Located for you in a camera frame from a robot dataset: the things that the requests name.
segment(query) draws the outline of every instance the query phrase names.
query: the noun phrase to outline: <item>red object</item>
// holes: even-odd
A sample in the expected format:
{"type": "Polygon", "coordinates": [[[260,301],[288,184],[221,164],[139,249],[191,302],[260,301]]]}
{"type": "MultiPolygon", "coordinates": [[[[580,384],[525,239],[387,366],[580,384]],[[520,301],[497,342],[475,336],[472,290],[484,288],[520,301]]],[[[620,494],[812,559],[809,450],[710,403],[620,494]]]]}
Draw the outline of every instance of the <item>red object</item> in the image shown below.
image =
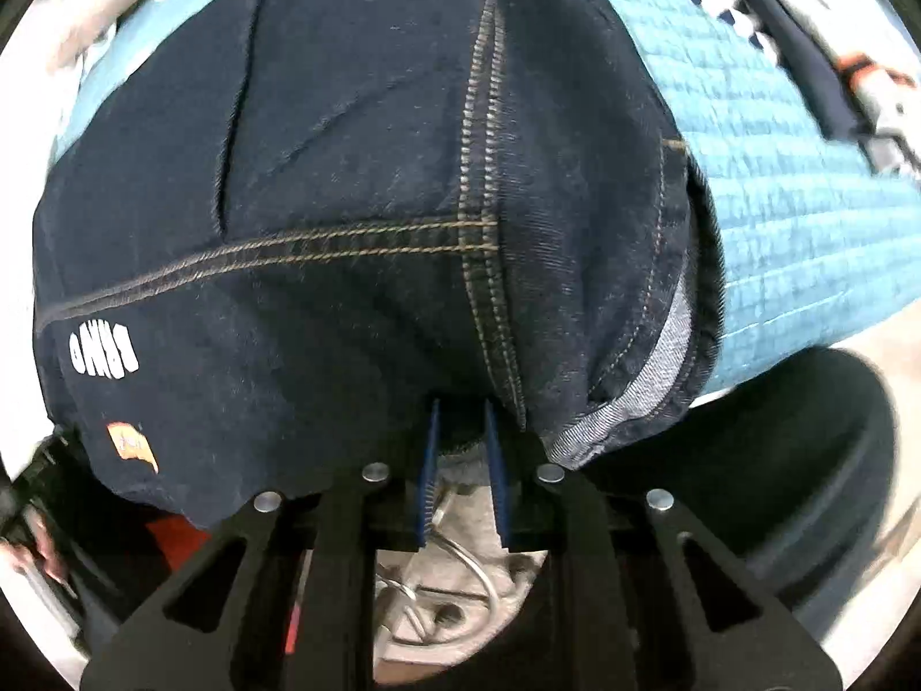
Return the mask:
{"type": "Polygon", "coordinates": [[[284,654],[293,655],[294,646],[298,642],[298,628],[300,627],[300,605],[291,609],[291,621],[288,623],[287,637],[284,638],[284,654]]]}
{"type": "Polygon", "coordinates": [[[176,571],[208,540],[208,533],[196,530],[184,517],[169,515],[146,524],[154,536],[169,569],[176,571]]]}

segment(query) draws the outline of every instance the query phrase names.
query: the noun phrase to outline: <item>metal screw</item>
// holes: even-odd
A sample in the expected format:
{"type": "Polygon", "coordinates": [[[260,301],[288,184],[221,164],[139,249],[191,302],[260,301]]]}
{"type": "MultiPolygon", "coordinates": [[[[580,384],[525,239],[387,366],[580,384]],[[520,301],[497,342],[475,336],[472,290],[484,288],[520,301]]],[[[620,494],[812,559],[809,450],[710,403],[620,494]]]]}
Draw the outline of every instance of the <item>metal screw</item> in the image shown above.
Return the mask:
{"type": "Polygon", "coordinates": [[[390,477],[390,466],[385,462],[372,462],[365,465],[361,477],[369,483],[383,483],[390,477]]]}
{"type": "Polygon", "coordinates": [[[537,466],[537,479],[541,483],[560,483],[565,478],[566,471],[552,462],[545,462],[537,466]]]}
{"type": "Polygon", "coordinates": [[[282,495],[275,491],[263,491],[252,500],[252,506],[255,507],[255,510],[264,514],[277,510],[281,505],[282,495]]]}
{"type": "Polygon", "coordinates": [[[463,610],[459,605],[453,602],[445,602],[439,605],[435,611],[435,625],[439,628],[451,628],[463,623],[463,610]]]}
{"type": "Polygon", "coordinates": [[[653,488],[646,493],[646,503],[656,511],[668,511],[674,506],[675,497],[664,488],[653,488]]]}

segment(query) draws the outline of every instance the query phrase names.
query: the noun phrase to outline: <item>wire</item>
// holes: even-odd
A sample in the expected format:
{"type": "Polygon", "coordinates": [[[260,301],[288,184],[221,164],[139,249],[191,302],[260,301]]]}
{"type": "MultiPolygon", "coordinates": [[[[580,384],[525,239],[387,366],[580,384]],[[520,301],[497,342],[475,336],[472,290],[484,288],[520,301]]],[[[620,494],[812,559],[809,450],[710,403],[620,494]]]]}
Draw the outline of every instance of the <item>wire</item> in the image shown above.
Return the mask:
{"type": "MultiPolygon", "coordinates": [[[[482,564],[476,558],[476,556],[473,556],[473,553],[471,553],[466,548],[464,548],[462,544],[459,544],[458,542],[448,538],[447,535],[443,535],[442,533],[439,533],[439,531],[435,530],[434,528],[429,534],[428,539],[429,539],[429,542],[441,548],[443,551],[450,553],[459,562],[465,565],[465,567],[467,567],[471,572],[473,572],[473,576],[476,576],[476,579],[479,580],[479,582],[482,584],[482,588],[486,592],[485,598],[486,598],[487,615],[486,615],[486,619],[483,620],[479,625],[476,625],[476,627],[469,629],[468,631],[465,631],[463,634],[457,637],[451,637],[450,639],[438,639],[436,637],[436,632],[434,631],[431,633],[426,632],[425,629],[420,631],[417,628],[417,626],[413,623],[413,620],[411,619],[410,623],[411,625],[413,625],[413,630],[416,631],[416,634],[418,634],[418,636],[420,637],[419,641],[399,639],[399,637],[396,637],[396,636],[393,636],[390,639],[394,644],[398,644],[403,647],[442,647],[443,648],[443,647],[450,647],[450,646],[457,645],[457,644],[462,644],[463,642],[467,642],[470,639],[473,639],[473,637],[479,635],[480,633],[482,633],[482,631],[487,630],[487,628],[489,628],[490,625],[493,625],[494,621],[496,621],[496,619],[498,619],[498,616],[499,616],[498,590],[496,590],[496,585],[494,585],[492,579],[490,579],[490,576],[486,573],[486,570],[482,567],[482,564]]],[[[397,582],[394,579],[388,579],[387,582],[385,583],[387,583],[389,586],[394,587],[395,589],[399,590],[401,593],[406,595],[407,598],[411,599],[411,601],[413,602],[413,605],[416,604],[416,601],[418,599],[416,590],[412,590],[408,588],[406,585],[402,584],[402,582],[397,582]]]]}
{"type": "Polygon", "coordinates": [[[385,584],[387,587],[393,588],[406,596],[406,599],[409,600],[409,604],[404,605],[404,614],[406,615],[406,620],[409,621],[410,625],[413,627],[413,631],[416,632],[416,634],[418,634],[420,637],[427,636],[428,632],[425,630],[425,624],[422,622],[422,616],[419,616],[419,612],[416,610],[416,604],[418,603],[419,598],[413,588],[408,587],[396,579],[390,579],[388,576],[382,576],[381,574],[377,574],[376,578],[382,584],[385,584]]]}

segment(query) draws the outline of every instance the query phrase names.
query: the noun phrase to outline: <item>denim seam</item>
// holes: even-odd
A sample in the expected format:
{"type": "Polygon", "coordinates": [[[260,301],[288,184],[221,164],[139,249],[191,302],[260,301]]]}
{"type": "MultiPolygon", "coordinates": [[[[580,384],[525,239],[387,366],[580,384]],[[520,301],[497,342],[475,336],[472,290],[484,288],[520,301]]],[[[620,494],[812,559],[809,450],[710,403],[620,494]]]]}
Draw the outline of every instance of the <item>denim seam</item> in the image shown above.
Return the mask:
{"type": "MultiPolygon", "coordinates": [[[[496,209],[496,193],[498,191],[498,174],[496,173],[496,154],[498,152],[496,143],[496,134],[499,124],[499,113],[501,111],[501,91],[502,91],[502,69],[505,59],[505,24],[503,23],[502,13],[498,8],[494,9],[493,16],[493,59],[489,73],[489,101],[486,109],[486,127],[485,127],[485,164],[484,164],[484,181],[482,182],[482,221],[484,223],[494,220],[494,210],[496,209]]],[[[498,238],[496,237],[496,260],[501,266],[501,248],[498,238]]],[[[493,257],[486,255],[484,257],[486,265],[486,280],[489,284],[489,299],[493,307],[493,318],[496,320],[496,333],[499,338],[499,346],[502,349],[502,357],[505,362],[505,372],[508,375],[509,393],[512,397],[512,403],[515,406],[515,412],[519,423],[524,422],[525,408],[522,397],[519,394],[522,380],[517,372],[517,357],[515,355],[515,346],[511,343],[508,334],[511,329],[508,320],[499,306],[498,291],[500,284],[496,276],[493,257]]]]}
{"type": "Polygon", "coordinates": [[[617,366],[618,362],[626,355],[627,351],[633,347],[634,341],[637,339],[640,328],[643,326],[643,320],[646,318],[646,311],[649,309],[649,297],[652,295],[652,283],[656,275],[656,265],[659,263],[659,254],[662,247],[662,208],[665,205],[665,145],[666,141],[660,138],[659,197],[656,200],[656,243],[653,245],[652,263],[649,265],[649,274],[646,276],[646,295],[643,296],[643,309],[640,311],[639,319],[637,320],[637,324],[634,326],[633,334],[630,335],[630,340],[627,341],[627,345],[614,357],[614,361],[611,361],[608,367],[602,371],[595,383],[592,384],[591,390],[589,392],[595,392],[595,389],[597,389],[600,383],[605,380],[606,376],[614,370],[614,366],[617,366]]]}
{"type": "MultiPolygon", "coordinates": [[[[694,161],[694,156],[686,154],[689,161],[689,170],[691,174],[695,174],[697,169],[697,163],[694,161]]],[[[697,295],[694,297],[694,314],[692,314],[692,329],[691,329],[691,341],[688,344],[687,358],[685,360],[685,366],[683,366],[680,371],[678,380],[675,382],[674,386],[676,388],[686,388],[689,378],[694,374],[694,369],[697,369],[698,363],[703,363],[703,371],[706,372],[697,387],[695,387],[690,392],[685,392],[685,397],[680,397],[679,394],[675,392],[670,392],[667,397],[665,397],[658,406],[656,406],[653,411],[646,417],[646,421],[653,422],[657,420],[662,415],[668,414],[670,417],[674,417],[677,420],[677,417],[680,417],[680,414],[686,410],[688,404],[690,404],[696,397],[697,393],[700,392],[700,389],[703,389],[703,383],[705,383],[710,372],[713,371],[713,366],[716,363],[716,356],[718,352],[718,343],[722,339],[722,322],[723,322],[723,293],[725,292],[725,272],[726,267],[723,263],[723,254],[720,246],[720,233],[718,232],[716,224],[716,211],[712,207],[712,192],[709,188],[706,179],[703,178],[703,173],[697,170],[697,174],[700,179],[698,183],[703,187],[703,199],[701,200],[701,211],[695,213],[695,208],[697,205],[694,204],[694,198],[692,197],[692,211],[691,216],[694,219],[694,214],[697,214],[697,295]],[[708,223],[713,227],[712,231],[708,230],[708,223]],[[709,255],[711,252],[715,252],[713,263],[708,263],[709,255]],[[711,269],[716,271],[716,276],[713,277],[711,274],[711,269]],[[709,303],[711,300],[711,295],[713,291],[717,291],[715,304],[716,311],[716,325],[715,327],[710,327],[710,325],[703,326],[701,323],[709,316],[711,311],[709,303]],[[702,343],[707,343],[710,341],[713,347],[710,348],[706,344],[702,348],[702,343]]]]}
{"type": "MultiPolygon", "coordinates": [[[[459,196],[458,196],[458,222],[462,223],[467,218],[467,202],[471,193],[471,147],[473,146],[473,111],[476,106],[476,97],[480,89],[480,80],[482,78],[482,58],[486,50],[486,41],[489,38],[489,28],[492,25],[494,17],[494,0],[486,0],[482,5],[480,14],[480,27],[476,35],[476,41],[473,42],[473,56],[471,56],[470,76],[467,79],[467,93],[464,96],[463,116],[460,121],[460,179],[459,179],[459,196]]],[[[460,244],[467,243],[465,231],[462,228],[459,231],[460,244]]],[[[493,387],[496,387],[496,376],[494,375],[493,365],[489,358],[489,349],[486,346],[486,337],[482,317],[476,306],[476,292],[473,289],[473,276],[471,275],[471,260],[467,256],[460,258],[460,267],[463,272],[464,286],[467,289],[467,299],[470,301],[471,312],[473,312],[473,324],[476,327],[476,334],[480,340],[482,348],[482,360],[486,366],[486,373],[493,387]]]]}
{"type": "MultiPolygon", "coordinates": [[[[468,223],[468,225],[471,225],[472,227],[482,227],[479,225],[479,223],[476,222],[468,223]]],[[[52,306],[49,309],[44,309],[43,312],[40,312],[36,317],[35,332],[38,334],[45,327],[55,321],[92,314],[96,311],[100,311],[101,309],[113,309],[115,306],[125,306],[127,304],[135,303],[136,301],[141,301],[146,298],[153,297],[154,295],[173,290],[174,288],[185,286],[187,283],[192,283],[207,277],[223,274],[224,272],[234,272],[240,271],[241,269],[252,269],[272,264],[311,263],[312,261],[316,261],[316,263],[323,263],[324,261],[341,260],[349,257],[373,257],[395,254],[464,254],[466,252],[474,251],[488,252],[495,249],[494,245],[486,242],[482,242],[480,244],[466,244],[463,242],[458,242],[456,244],[450,243],[442,246],[371,246],[367,249],[358,249],[360,244],[357,237],[362,235],[369,236],[381,233],[404,233],[419,230],[441,230],[450,232],[455,228],[461,229],[462,227],[459,226],[455,221],[448,221],[443,223],[417,223],[416,225],[370,225],[365,227],[352,227],[343,230],[333,230],[326,232],[326,235],[314,231],[309,233],[305,232],[302,235],[263,238],[262,240],[246,242],[237,246],[224,246],[224,248],[206,252],[205,254],[201,254],[192,258],[187,258],[186,260],[181,260],[179,263],[170,265],[169,267],[163,268],[158,272],[154,272],[153,274],[147,274],[140,278],[136,278],[135,280],[120,283],[118,286],[112,286],[111,288],[93,292],[92,294],[86,295],[85,297],[58,304],[57,306],[52,306]],[[330,240],[336,240],[336,238],[344,236],[356,237],[353,240],[349,240],[347,242],[346,249],[335,251],[316,251],[305,254],[286,254],[274,257],[267,256],[265,253],[266,249],[269,249],[272,246],[298,243],[302,241],[328,242],[330,240]],[[208,261],[219,258],[225,259],[230,255],[241,253],[243,255],[251,256],[245,260],[235,260],[231,261],[230,263],[215,263],[215,265],[212,267],[195,269],[188,274],[182,274],[181,272],[184,269],[192,268],[195,265],[207,263],[208,261]]]]}

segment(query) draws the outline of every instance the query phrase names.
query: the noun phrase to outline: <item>orange stitching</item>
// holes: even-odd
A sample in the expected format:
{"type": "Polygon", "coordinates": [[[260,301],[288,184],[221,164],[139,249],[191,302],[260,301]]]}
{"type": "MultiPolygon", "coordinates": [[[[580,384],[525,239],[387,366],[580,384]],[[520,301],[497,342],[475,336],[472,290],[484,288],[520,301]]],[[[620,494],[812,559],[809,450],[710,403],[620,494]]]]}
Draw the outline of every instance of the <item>orange stitching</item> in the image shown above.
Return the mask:
{"type": "Polygon", "coordinates": [[[207,277],[222,275],[225,272],[234,272],[238,269],[250,269],[264,267],[265,265],[293,264],[293,263],[315,263],[315,261],[339,260],[347,257],[372,257],[386,254],[442,254],[450,252],[467,252],[467,251],[493,251],[496,248],[489,244],[477,244],[471,246],[395,246],[387,248],[381,246],[377,249],[349,249],[337,252],[321,252],[317,254],[294,254],[285,255],[284,257],[267,257],[255,260],[248,260],[245,263],[230,263],[222,267],[210,269],[200,269],[198,272],[192,272],[185,277],[166,283],[164,286],[153,286],[147,291],[135,295],[125,295],[118,298],[119,293],[125,293],[128,288],[121,289],[114,295],[100,295],[87,299],[83,303],[75,303],[72,306],[60,306],[58,309],[52,309],[48,314],[43,315],[40,320],[36,320],[35,332],[41,332],[52,322],[65,320],[66,318],[82,317],[86,314],[92,314],[103,309],[115,309],[117,306],[127,306],[137,301],[143,301],[146,298],[154,297],[172,291],[180,286],[187,286],[188,283],[203,280],[207,277]]]}
{"type": "MultiPolygon", "coordinates": [[[[471,163],[471,145],[473,144],[473,110],[476,105],[476,94],[480,88],[480,78],[482,77],[482,55],[486,49],[486,41],[489,38],[489,27],[493,22],[494,0],[486,0],[482,5],[480,14],[480,29],[476,33],[476,41],[473,42],[473,57],[471,57],[470,77],[467,78],[467,93],[464,96],[463,115],[460,121],[460,191],[458,196],[458,222],[466,220],[467,217],[467,195],[470,194],[470,163],[471,163]]],[[[458,232],[460,244],[467,243],[467,237],[464,229],[458,232]]],[[[482,348],[482,360],[486,365],[486,373],[489,380],[496,385],[496,378],[493,374],[493,365],[489,359],[489,350],[486,347],[485,332],[482,329],[482,319],[479,309],[476,307],[476,293],[473,292],[473,278],[471,278],[470,262],[466,257],[460,259],[460,269],[463,272],[464,286],[467,289],[467,299],[470,301],[470,309],[473,312],[473,325],[476,327],[477,337],[480,339],[482,348]]]]}
{"type": "MultiPolygon", "coordinates": [[[[496,129],[499,122],[500,93],[502,90],[502,60],[505,57],[505,25],[502,22],[501,10],[494,11],[494,29],[493,29],[493,62],[489,73],[489,104],[486,109],[486,148],[485,148],[485,167],[484,179],[482,179],[482,221],[485,223],[487,211],[491,211],[494,205],[494,197],[498,189],[498,180],[496,178],[496,129]]],[[[515,406],[517,416],[523,419],[525,416],[524,403],[519,397],[517,391],[517,366],[512,368],[515,354],[514,346],[509,345],[508,337],[505,336],[505,323],[503,322],[497,296],[498,286],[496,285],[496,271],[493,268],[491,258],[485,258],[486,280],[489,283],[489,300],[493,305],[493,318],[496,320],[496,332],[499,335],[499,345],[502,348],[502,357],[505,361],[505,373],[508,375],[509,391],[512,396],[512,403],[515,406]]]]}
{"type": "Polygon", "coordinates": [[[146,283],[152,283],[159,278],[164,278],[167,275],[172,275],[174,272],[178,272],[180,269],[192,267],[192,265],[207,263],[210,260],[216,260],[219,257],[224,257],[225,255],[229,254],[237,254],[238,252],[243,251],[252,251],[252,249],[259,249],[262,246],[292,244],[298,241],[329,240],[330,238],[360,236],[365,234],[401,234],[412,231],[427,231],[430,229],[464,228],[468,225],[482,226],[496,224],[481,223],[478,221],[469,221],[463,223],[458,221],[442,221],[439,223],[410,223],[409,225],[367,225],[353,226],[352,228],[344,228],[339,230],[333,229],[332,231],[317,228],[301,233],[294,232],[292,234],[277,237],[257,238],[256,240],[246,241],[242,244],[219,246],[217,249],[211,249],[209,251],[202,252],[201,254],[193,254],[184,260],[178,260],[176,263],[172,263],[172,265],[167,265],[166,267],[155,269],[154,272],[149,272],[146,275],[141,275],[140,277],[130,281],[119,283],[118,286],[103,288],[94,294],[88,295],[84,299],[75,299],[74,303],[83,303],[86,298],[97,299],[109,297],[110,295],[118,295],[123,291],[137,288],[138,286],[145,286],[146,283]]]}
{"type": "Polygon", "coordinates": [[[634,327],[634,332],[630,336],[630,340],[627,341],[627,345],[623,348],[623,351],[620,351],[615,357],[614,361],[611,361],[608,364],[608,367],[604,369],[602,375],[597,378],[597,381],[591,386],[591,392],[594,392],[597,389],[597,386],[604,381],[604,378],[611,373],[611,370],[614,369],[614,366],[617,365],[617,362],[620,361],[625,355],[626,352],[630,350],[631,346],[634,344],[634,341],[637,339],[639,334],[639,329],[643,325],[643,321],[646,320],[646,311],[649,309],[649,297],[652,295],[652,281],[653,277],[656,274],[656,262],[659,260],[659,252],[662,244],[662,206],[665,202],[665,151],[662,150],[663,145],[659,146],[659,199],[656,202],[657,209],[657,218],[656,218],[656,243],[653,245],[652,250],[652,264],[649,265],[649,274],[646,276],[646,295],[643,297],[643,309],[640,311],[639,320],[637,320],[637,326],[634,327]]]}

